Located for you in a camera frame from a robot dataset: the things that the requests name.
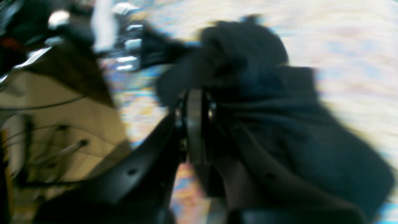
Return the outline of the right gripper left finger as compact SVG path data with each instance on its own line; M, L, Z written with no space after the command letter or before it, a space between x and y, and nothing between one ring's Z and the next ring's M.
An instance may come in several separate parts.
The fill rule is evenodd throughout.
M203 91L192 89L120 163L43 203L36 224L174 224L168 208L177 168L204 163Z

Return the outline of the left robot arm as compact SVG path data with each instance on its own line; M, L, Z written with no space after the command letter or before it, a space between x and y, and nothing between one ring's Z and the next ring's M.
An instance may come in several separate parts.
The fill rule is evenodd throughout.
M111 47L94 48L99 35L91 28L94 8L81 9L73 0L1 1L1 90L7 89L10 71L27 60L27 53L52 37L61 44L32 71L55 78L78 93L114 107L97 65Z

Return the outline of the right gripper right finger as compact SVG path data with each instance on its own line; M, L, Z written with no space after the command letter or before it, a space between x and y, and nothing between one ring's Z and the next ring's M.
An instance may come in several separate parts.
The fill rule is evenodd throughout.
M293 174L204 95L205 161L220 174L228 224L364 224L362 212Z

